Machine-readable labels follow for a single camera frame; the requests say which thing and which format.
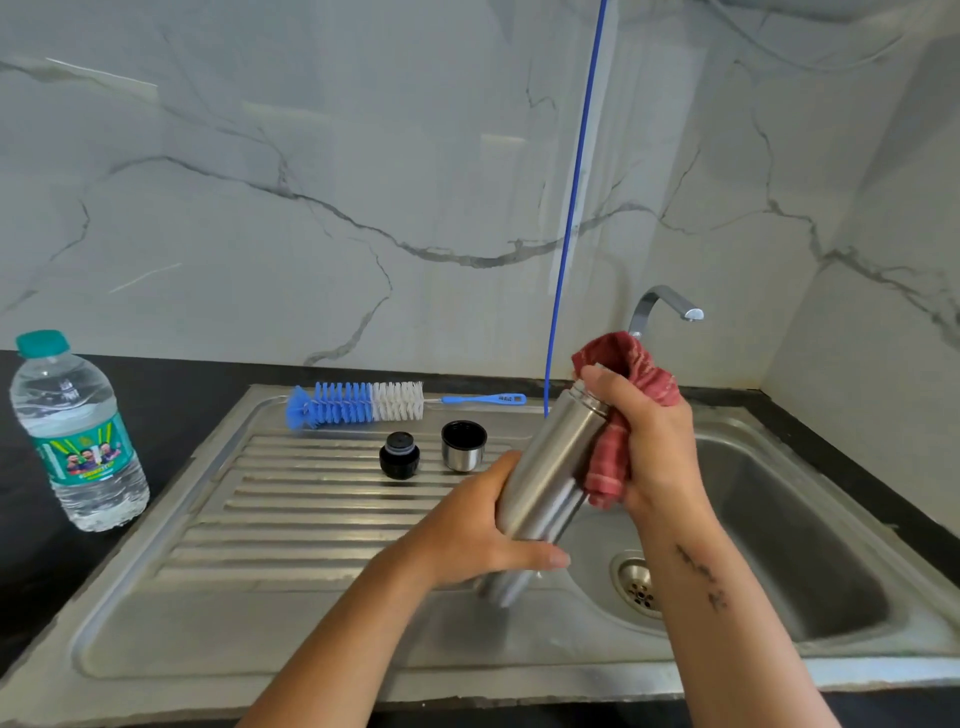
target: water bottle cap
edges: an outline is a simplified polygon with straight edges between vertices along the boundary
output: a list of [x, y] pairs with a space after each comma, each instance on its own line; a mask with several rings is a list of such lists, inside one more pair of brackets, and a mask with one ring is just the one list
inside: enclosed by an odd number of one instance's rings
[[21, 333], [16, 337], [16, 348], [25, 359], [42, 359], [70, 351], [66, 336], [55, 328]]

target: red cloth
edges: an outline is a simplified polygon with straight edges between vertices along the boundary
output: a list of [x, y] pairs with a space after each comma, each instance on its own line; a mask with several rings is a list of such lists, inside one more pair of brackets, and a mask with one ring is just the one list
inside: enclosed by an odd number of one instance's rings
[[[625, 376], [643, 394], [665, 407], [682, 399], [677, 379], [665, 369], [654, 366], [654, 357], [626, 331], [593, 339], [571, 358], [577, 376], [587, 364], [603, 364]], [[612, 409], [610, 422], [593, 448], [584, 481], [584, 490], [593, 505], [609, 508], [623, 497], [624, 483], [630, 479], [629, 438], [630, 426], [626, 419]]]

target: faucet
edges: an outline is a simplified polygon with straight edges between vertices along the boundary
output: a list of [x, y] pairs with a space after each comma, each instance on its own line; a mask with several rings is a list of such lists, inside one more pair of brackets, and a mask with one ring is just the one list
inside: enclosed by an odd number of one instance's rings
[[673, 288], [668, 285], [655, 285], [643, 294], [634, 309], [633, 318], [630, 319], [628, 331], [635, 339], [638, 340], [643, 335], [643, 331], [647, 328], [647, 320], [650, 318], [650, 311], [653, 310], [654, 303], [660, 299], [663, 299], [673, 310], [679, 313], [684, 321], [704, 320], [703, 310], [697, 308]]

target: blue wire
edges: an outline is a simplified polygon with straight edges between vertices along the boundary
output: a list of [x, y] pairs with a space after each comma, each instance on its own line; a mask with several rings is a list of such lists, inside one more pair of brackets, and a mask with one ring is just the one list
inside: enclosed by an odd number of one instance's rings
[[546, 375], [543, 377], [543, 417], [550, 414], [550, 368], [553, 364], [553, 343], [557, 337], [557, 317], [560, 314], [560, 297], [564, 292], [566, 252], [570, 247], [570, 233], [573, 230], [573, 210], [577, 204], [577, 186], [580, 182], [580, 163], [584, 157], [584, 138], [587, 136], [587, 116], [590, 111], [590, 95], [593, 92], [593, 75], [597, 69], [597, 55], [600, 52], [600, 36], [603, 35], [603, 18], [606, 13], [607, 0], [600, 0], [600, 12], [597, 14], [597, 28], [593, 34], [593, 52], [590, 54], [590, 70], [587, 73], [587, 92], [584, 95], [584, 115], [580, 119], [580, 138], [577, 140], [577, 158], [573, 162], [573, 184], [570, 186], [570, 205], [566, 209], [564, 250], [560, 255], [560, 273], [557, 275], [557, 293], [553, 299], [553, 320], [550, 322], [550, 343], [546, 348]]

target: countertop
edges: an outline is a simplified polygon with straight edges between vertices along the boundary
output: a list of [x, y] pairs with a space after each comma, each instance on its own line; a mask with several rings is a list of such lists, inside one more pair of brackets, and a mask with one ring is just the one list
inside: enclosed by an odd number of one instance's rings
[[[251, 384], [422, 379], [427, 391], [476, 394], [524, 392], [540, 396], [542, 382], [479, 376], [438, 376], [348, 369], [89, 356], [110, 378], [120, 410], [150, 482], [163, 491], [193, 450]], [[0, 352], [0, 381], [20, 364]], [[557, 391], [564, 386], [556, 382]], [[929, 563], [960, 586], [960, 540], [907, 500], [859, 468], [757, 391], [684, 389], [688, 399], [744, 406], [811, 465], [870, 510]], [[26, 434], [6, 401], [0, 404], [0, 674], [100, 564], [126, 528], [88, 534], [60, 510]], [[828, 702], [845, 726], [955, 725], [960, 688], [835, 693]], [[235, 721], [205, 720], [179, 728], [220, 728]], [[512, 708], [424, 706], [374, 714], [374, 726], [686, 726], [682, 701], [560, 704]]]

